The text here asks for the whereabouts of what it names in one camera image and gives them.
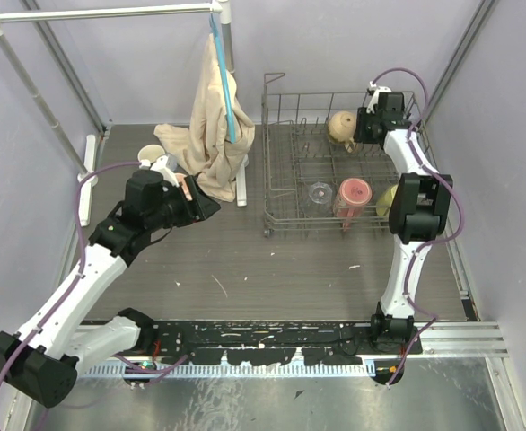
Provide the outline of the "light blue mug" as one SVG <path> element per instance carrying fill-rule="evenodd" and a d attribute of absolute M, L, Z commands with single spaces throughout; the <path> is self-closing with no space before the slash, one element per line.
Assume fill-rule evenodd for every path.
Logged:
<path fill-rule="evenodd" d="M 171 153 L 168 153 L 161 145 L 146 145 L 141 148 L 137 154 L 137 160 L 142 162 L 144 160 L 150 163 L 155 163 L 160 157 L 165 156 L 167 158 L 166 166 L 176 171 L 178 167 L 177 159 Z"/>

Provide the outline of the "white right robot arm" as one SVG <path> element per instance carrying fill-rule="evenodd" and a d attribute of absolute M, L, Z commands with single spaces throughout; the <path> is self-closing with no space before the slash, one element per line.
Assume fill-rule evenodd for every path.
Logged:
<path fill-rule="evenodd" d="M 374 350 L 388 354 L 415 335 L 415 296 L 426 256 L 446 226 L 452 186 L 418 143 L 405 111 L 405 97 L 372 84 L 367 106 L 357 111 L 355 141 L 379 145 L 399 175 L 388 224 L 394 235 L 390 276 L 371 318 L 369 340 Z"/>

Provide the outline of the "peach pink mug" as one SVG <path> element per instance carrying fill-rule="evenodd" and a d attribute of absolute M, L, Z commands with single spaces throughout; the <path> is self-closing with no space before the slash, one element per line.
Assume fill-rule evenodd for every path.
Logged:
<path fill-rule="evenodd" d="M 186 174 L 183 174 L 183 173 L 176 173 L 176 178 L 177 178 L 177 181 L 186 197 L 186 200 L 187 201 L 192 201 L 193 200 L 193 197 L 189 191 L 189 188 L 188 188 L 188 184 L 186 182 L 186 178 L 187 178 L 187 175 Z"/>

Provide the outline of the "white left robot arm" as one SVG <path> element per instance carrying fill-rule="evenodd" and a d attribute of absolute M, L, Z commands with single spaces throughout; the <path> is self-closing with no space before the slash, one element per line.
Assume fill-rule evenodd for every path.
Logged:
<path fill-rule="evenodd" d="M 179 182 L 173 173 L 134 172 L 123 199 L 92 232 L 74 272 L 14 334 L 0 332 L 2 381 L 51 409 L 92 366 L 124 351 L 150 353 L 154 321 L 132 308 L 88 335 L 74 334 L 107 288 L 155 243 L 155 232 L 205 221 L 220 208 L 192 176 Z"/>

